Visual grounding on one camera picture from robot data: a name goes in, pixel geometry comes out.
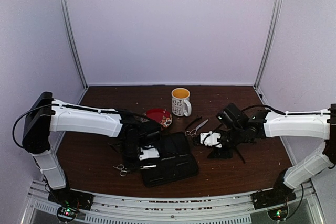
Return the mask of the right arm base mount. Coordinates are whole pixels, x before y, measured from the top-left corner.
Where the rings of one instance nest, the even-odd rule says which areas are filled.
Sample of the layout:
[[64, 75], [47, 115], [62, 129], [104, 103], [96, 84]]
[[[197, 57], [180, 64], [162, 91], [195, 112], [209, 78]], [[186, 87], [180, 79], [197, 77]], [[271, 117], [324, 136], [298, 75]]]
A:
[[266, 208], [267, 215], [272, 221], [276, 223], [286, 222], [296, 214], [302, 204], [305, 194], [303, 184], [300, 184], [300, 189], [300, 201], [293, 211], [289, 208], [289, 202], [297, 199], [293, 189], [289, 191], [280, 188], [258, 190], [251, 194], [251, 200], [255, 210]]

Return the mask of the black zippered tool case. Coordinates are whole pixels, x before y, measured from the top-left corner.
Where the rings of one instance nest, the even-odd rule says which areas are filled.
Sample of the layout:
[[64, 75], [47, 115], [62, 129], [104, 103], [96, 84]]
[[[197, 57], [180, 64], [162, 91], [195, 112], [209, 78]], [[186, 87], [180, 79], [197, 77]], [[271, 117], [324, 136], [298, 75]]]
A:
[[159, 151], [159, 158], [141, 161], [141, 167], [157, 165], [153, 169], [140, 169], [146, 187], [164, 185], [198, 175], [197, 161], [183, 132], [163, 135], [155, 148]]

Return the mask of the silver thinning scissors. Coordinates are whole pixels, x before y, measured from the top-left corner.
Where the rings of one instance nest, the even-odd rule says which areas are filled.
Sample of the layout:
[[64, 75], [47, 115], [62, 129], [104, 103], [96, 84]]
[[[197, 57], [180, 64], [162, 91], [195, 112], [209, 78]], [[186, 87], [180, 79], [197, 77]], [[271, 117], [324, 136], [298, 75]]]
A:
[[127, 174], [131, 173], [123, 164], [113, 166], [113, 168], [119, 171], [121, 177], [126, 177]]

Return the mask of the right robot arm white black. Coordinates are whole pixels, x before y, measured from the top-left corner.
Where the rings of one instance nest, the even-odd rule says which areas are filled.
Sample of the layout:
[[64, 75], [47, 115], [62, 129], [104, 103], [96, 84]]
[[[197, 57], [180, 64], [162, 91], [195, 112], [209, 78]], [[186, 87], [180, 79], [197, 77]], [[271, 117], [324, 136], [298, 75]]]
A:
[[267, 198], [279, 204], [307, 179], [335, 165], [335, 104], [328, 109], [310, 112], [282, 112], [268, 105], [256, 105], [257, 110], [247, 116], [230, 103], [217, 114], [220, 128], [204, 133], [192, 133], [199, 145], [212, 147], [211, 156], [227, 158], [241, 143], [280, 136], [313, 137], [323, 140], [314, 152], [297, 165], [281, 172]]

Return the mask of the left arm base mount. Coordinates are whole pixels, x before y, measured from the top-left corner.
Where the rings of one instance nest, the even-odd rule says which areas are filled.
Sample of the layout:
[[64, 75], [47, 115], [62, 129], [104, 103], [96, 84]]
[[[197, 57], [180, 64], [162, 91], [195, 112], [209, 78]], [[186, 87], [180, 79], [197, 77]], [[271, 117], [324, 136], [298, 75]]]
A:
[[48, 200], [59, 205], [56, 217], [62, 223], [70, 223], [82, 214], [82, 210], [91, 209], [93, 194], [75, 191], [68, 186], [62, 189], [52, 189], [49, 184], [46, 186], [49, 191]]

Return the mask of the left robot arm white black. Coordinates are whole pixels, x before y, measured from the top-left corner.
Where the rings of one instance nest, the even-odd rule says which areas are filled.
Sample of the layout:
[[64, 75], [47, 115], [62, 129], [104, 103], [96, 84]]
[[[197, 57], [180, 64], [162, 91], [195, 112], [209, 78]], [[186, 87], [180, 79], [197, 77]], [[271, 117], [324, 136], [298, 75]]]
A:
[[49, 142], [51, 132], [81, 132], [119, 138], [123, 157], [130, 163], [139, 160], [140, 148], [156, 141], [162, 126], [147, 116], [124, 109], [101, 109], [74, 105], [43, 92], [25, 119], [22, 148], [30, 153], [50, 190], [64, 205], [76, 197]]

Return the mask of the silver hair cutting scissors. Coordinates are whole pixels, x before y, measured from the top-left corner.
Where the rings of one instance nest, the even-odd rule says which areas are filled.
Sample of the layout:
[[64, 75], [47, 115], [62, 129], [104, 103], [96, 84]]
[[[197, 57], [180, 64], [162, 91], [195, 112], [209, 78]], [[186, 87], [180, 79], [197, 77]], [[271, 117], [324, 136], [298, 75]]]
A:
[[185, 136], [196, 137], [197, 136], [197, 131], [200, 128], [202, 128], [208, 121], [209, 121], [209, 119], [206, 119], [202, 123], [200, 123], [196, 128], [194, 128], [190, 131], [189, 130], [185, 131]]

